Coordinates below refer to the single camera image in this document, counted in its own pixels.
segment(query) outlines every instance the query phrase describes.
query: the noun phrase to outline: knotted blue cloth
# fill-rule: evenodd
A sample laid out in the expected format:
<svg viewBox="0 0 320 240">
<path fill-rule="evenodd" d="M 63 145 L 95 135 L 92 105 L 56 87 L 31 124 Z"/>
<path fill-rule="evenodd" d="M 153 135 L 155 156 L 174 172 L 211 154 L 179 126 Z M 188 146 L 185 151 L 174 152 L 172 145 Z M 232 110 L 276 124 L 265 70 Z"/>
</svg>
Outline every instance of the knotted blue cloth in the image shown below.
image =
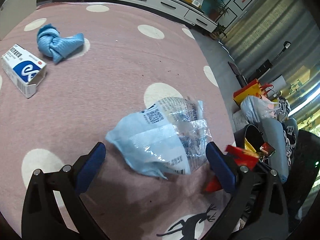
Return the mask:
<svg viewBox="0 0 320 240">
<path fill-rule="evenodd" d="M 70 38 L 61 38 L 57 29 L 47 24 L 38 31 L 37 43 L 39 51 L 58 64 L 84 44 L 84 37 L 83 33 L 78 33 Z"/>
</svg>

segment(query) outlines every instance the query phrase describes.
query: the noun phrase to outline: plastic package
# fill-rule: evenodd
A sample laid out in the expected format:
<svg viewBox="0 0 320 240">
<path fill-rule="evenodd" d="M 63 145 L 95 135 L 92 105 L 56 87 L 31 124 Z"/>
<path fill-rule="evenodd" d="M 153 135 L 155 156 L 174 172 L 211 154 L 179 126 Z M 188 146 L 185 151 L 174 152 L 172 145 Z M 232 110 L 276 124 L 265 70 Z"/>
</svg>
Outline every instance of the plastic package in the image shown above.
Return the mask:
<svg viewBox="0 0 320 240">
<path fill-rule="evenodd" d="M 202 101 L 167 97 L 122 118 L 106 140 L 138 173 L 166 179 L 165 172 L 191 174 L 203 165 L 212 137 Z"/>
<path fill-rule="evenodd" d="M 280 108 L 279 103 L 263 100 L 255 96 L 247 96 L 240 105 L 241 111 L 247 117 L 249 123 L 257 125 L 264 118 L 276 118 L 275 111 Z"/>
</svg>

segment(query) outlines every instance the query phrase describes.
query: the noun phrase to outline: drawer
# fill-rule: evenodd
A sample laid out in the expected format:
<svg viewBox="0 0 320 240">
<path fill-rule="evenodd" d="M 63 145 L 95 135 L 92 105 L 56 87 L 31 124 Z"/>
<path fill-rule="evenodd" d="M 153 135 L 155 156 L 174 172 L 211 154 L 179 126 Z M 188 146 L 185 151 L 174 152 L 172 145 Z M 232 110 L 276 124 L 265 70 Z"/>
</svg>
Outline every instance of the drawer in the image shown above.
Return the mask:
<svg viewBox="0 0 320 240">
<path fill-rule="evenodd" d="M 214 29 L 217 27 L 217 25 L 214 24 L 212 21 L 197 14 L 192 10 L 188 11 L 188 13 L 185 15 L 185 19 L 189 20 L 190 22 L 193 22 L 194 24 L 201 26 L 202 28 L 206 29 L 209 32 L 213 32 Z"/>
<path fill-rule="evenodd" d="M 159 11 L 180 17 L 184 17 L 189 10 L 183 5 L 172 0 L 147 0 L 147 4 L 151 7 L 156 7 Z"/>
</svg>

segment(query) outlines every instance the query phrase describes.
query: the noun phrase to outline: black deer print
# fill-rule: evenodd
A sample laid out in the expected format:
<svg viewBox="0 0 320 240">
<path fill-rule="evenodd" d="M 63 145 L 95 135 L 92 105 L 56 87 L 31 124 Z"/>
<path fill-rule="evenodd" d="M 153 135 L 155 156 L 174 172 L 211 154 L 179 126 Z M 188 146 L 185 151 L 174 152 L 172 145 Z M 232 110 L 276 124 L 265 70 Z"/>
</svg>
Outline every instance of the black deer print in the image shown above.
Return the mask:
<svg viewBox="0 0 320 240">
<path fill-rule="evenodd" d="M 208 213 L 211 210 L 216 210 L 216 207 L 213 204 L 210 205 L 210 207 L 207 209 L 207 211 L 205 213 L 194 215 L 194 216 L 188 218 L 186 221 L 180 220 L 177 223 L 175 223 L 172 227 L 170 227 L 167 233 L 156 234 L 156 236 L 167 236 L 167 235 L 174 234 L 178 231 L 181 231 L 183 237 L 180 240 L 196 240 L 195 239 L 195 231 L 196 231 L 197 223 L 201 223 L 206 220 L 208 220 L 209 222 L 213 222 L 215 220 L 214 217 L 215 217 L 216 212 L 212 216 L 208 215 Z M 178 228 L 178 229 L 172 231 L 172 229 L 174 227 L 176 227 L 177 225 L 180 225 L 180 224 L 182 225 L 181 228 Z"/>
</svg>

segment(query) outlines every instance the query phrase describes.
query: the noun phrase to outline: white and blue box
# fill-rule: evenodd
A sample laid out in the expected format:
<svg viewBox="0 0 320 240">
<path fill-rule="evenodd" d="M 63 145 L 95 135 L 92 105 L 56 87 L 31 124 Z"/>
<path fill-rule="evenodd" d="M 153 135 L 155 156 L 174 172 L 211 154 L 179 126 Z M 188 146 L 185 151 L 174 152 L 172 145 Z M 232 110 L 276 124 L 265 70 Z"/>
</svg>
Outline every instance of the white and blue box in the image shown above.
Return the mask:
<svg viewBox="0 0 320 240">
<path fill-rule="evenodd" d="M 36 87 L 46 75 L 46 63 L 15 44 L 2 57 L 2 68 L 26 98 L 36 93 Z"/>
</svg>

